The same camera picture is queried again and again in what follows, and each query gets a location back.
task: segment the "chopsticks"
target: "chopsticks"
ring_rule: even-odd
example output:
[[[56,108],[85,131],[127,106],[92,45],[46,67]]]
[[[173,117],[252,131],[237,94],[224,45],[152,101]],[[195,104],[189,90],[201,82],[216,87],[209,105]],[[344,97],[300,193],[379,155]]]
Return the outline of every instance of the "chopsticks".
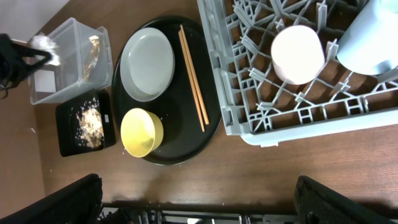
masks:
[[[193,99],[195,100],[195,104],[197,107],[201,130],[204,132],[205,127],[203,125],[203,119],[201,117],[201,114],[203,114],[203,117],[205,119],[205,124],[209,124],[210,122],[207,117],[207,112],[206,112],[205,104],[203,102],[203,98],[201,96],[201,91],[200,91],[199,84],[198,84],[198,78],[195,73],[195,69],[193,67],[191,53],[188,48],[188,42],[187,42],[187,38],[185,37],[184,28],[182,27],[182,25],[180,25],[180,27],[181,27],[181,30],[178,32],[178,35],[180,37],[182,53],[184,56],[185,65],[187,66],[189,82],[191,84]]]

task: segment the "dish rack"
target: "dish rack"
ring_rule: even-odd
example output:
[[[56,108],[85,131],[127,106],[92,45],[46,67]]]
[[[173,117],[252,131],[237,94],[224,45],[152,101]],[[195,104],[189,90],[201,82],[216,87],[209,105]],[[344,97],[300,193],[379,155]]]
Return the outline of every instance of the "dish rack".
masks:
[[[397,68],[378,76],[345,69],[337,40],[366,0],[198,0],[227,135],[251,145],[398,123]],[[271,43],[287,26],[314,29],[325,48],[320,75],[304,85],[281,81]]]

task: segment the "white cup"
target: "white cup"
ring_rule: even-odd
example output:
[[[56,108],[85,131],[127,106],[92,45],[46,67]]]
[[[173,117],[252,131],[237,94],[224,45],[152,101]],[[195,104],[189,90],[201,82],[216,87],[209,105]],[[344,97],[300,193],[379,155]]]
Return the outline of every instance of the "white cup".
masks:
[[[313,80],[325,65],[317,33],[303,25],[282,30],[272,42],[271,57],[276,75],[293,85]]]

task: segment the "black tray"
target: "black tray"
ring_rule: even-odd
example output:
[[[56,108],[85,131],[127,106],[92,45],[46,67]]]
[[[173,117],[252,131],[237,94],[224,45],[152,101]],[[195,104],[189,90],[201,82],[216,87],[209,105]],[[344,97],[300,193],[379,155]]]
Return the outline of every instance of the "black tray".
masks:
[[[78,136],[78,129],[80,128],[76,114],[81,114],[82,108],[86,110],[90,105],[95,104],[98,105],[96,109],[101,113],[104,141],[99,147],[90,148],[86,146],[85,141],[76,138]],[[57,120],[58,141],[62,156],[98,151],[113,146],[116,143],[111,112],[111,99],[105,90],[90,90],[58,105],[55,109],[55,119]]]
[[[184,26],[193,66],[210,120],[210,124],[205,125],[204,133],[201,131],[178,37],[180,24]],[[140,29],[145,27],[162,31],[170,41],[175,57],[173,80],[158,98],[145,103],[133,100],[121,83],[119,56],[112,84],[114,118],[120,130],[123,116],[132,108],[142,108],[156,114],[162,120],[164,138],[159,148],[143,159],[159,165],[179,164],[193,158],[206,147],[221,121],[220,105],[205,37],[199,24],[177,16],[153,20]]]

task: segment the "white plate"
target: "white plate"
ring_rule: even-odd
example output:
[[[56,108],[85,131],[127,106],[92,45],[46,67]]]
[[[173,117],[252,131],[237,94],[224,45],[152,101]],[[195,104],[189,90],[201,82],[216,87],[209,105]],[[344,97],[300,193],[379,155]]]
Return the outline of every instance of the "white plate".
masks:
[[[169,86],[174,63],[167,37],[155,28],[141,29],[123,49],[120,62],[123,87],[137,101],[153,100]]]

